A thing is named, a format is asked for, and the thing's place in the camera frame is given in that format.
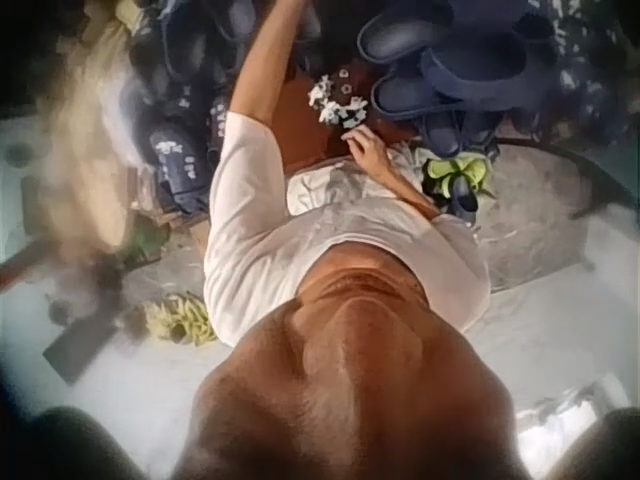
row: dark blue sandal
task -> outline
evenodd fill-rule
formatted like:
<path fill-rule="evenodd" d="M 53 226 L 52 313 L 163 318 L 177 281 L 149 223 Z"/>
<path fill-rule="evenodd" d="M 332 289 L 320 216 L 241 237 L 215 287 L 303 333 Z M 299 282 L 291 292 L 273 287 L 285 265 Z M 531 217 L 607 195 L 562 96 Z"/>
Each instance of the dark blue sandal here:
<path fill-rule="evenodd" d="M 155 9 L 143 12 L 140 25 L 131 37 L 129 61 L 145 97 L 154 102 L 163 99 L 171 78 L 164 62 L 162 34 Z"/>
<path fill-rule="evenodd" d="M 202 0 L 202 4 L 228 42 L 250 40 L 258 21 L 252 0 Z"/>
<path fill-rule="evenodd" d="M 557 73 L 551 41 L 528 42 L 515 32 L 465 32 L 426 50 L 421 70 L 440 93 L 484 111 L 532 107 Z"/>
<path fill-rule="evenodd" d="M 451 112 L 462 102 L 438 94 L 409 57 L 393 65 L 371 88 L 371 104 L 393 121 L 414 120 L 428 113 Z"/>
<path fill-rule="evenodd" d="M 157 125 L 149 141 L 176 204 L 189 214 L 206 212 L 214 170 L 207 161 L 206 142 L 174 122 Z"/>
<path fill-rule="evenodd" d="M 426 148 L 443 159 L 455 158 L 462 151 L 460 129 L 455 112 L 430 113 L 418 120 L 418 132 Z"/>
<path fill-rule="evenodd" d="M 368 62 L 390 64 L 435 45 L 449 32 L 452 21 L 446 2 L 401 2 L 360 30 L 358 50 Z"/>
<path fill-rule="evenodd" d="M 462 120 L 461 142 L 463 148 L 482 149 L 495 136 L 496 130 L 504 119 L 504 112 L 464 112 Z"/>
<path fill-rule="evenodd" d="M 475 225 L 478 213 L 478 197 L 471 188 L 467 177 L 463 174 L 454 175 L 450 180 L 451 204 L 448 212 L 468 225 Z"/>
<path fill-rule="evenodd" d="M 176 0 L 159 17 L 165 64 L 176 82 L 190 82 L 200 73 L 211 26 L 199 2 Z"/>

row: white t-shirt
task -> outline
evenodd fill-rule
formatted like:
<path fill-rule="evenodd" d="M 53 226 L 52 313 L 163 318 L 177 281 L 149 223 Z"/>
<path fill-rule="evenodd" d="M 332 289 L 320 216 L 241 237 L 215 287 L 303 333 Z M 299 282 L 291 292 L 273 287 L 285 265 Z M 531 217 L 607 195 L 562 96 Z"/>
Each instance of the white t-shirt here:
<path fill-rule="evenodd" d="M 347 241 L 398 257 L 446 321 L 472 322 L 488 306 L 487 267 L 462 221 L 442 215 L 429 222 L 398 199 L 372 197 L 292 217 L 276 139 L 242 115 L 228 114 L 210 208 L 204 299 L 211 325 L 228 345 L 293 299 L 313 264 Z"/>

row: man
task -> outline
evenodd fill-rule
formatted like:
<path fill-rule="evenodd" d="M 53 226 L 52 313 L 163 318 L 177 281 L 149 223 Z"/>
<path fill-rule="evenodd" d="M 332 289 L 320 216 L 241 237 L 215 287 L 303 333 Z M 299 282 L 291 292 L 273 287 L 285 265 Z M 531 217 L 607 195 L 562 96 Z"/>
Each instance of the man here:
<path fill-rule="evenodd" d="M 460 333 L 489 298 L 471 232 L 367 128 L 344 140 L 389 194 L 287 210 L 269 126 L 305 8 L 275 0 L 231 101 L 205 299 L 235 348 L 175 478 L 528 478 L 508 392 Z"/>

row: neck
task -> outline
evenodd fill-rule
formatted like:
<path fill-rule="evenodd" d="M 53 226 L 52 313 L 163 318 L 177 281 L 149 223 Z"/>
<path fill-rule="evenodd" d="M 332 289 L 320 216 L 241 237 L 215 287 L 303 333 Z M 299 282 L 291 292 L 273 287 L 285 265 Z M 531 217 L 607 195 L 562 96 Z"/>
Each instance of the neck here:
<path fill-rule="evenodd" d="M 378 247 L 354 242 L 328 250 L 303 279 L 297 298 L 311 303 L 346 288 L 375 289 L 428 305 L 418 279 L 398 258 Z"/>

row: raised arm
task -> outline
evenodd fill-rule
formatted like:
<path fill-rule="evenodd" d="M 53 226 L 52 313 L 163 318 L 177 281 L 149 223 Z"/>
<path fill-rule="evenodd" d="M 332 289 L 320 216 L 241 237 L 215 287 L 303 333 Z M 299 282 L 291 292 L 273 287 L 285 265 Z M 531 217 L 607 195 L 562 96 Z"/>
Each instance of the raised arm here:
<path fill-rule="evenodd" d="M 274 0 L 240 71 L 230 111 L 271 126 L 293 39 L 307 1 Z"/>
<path fill-rule="evenodd" d="M 274 0 L 236 83 L 211 185 L 207 302 L 226 288 L 229 265 L 289 219 L 282 157 L 269 126 L 306 2 Z"/>

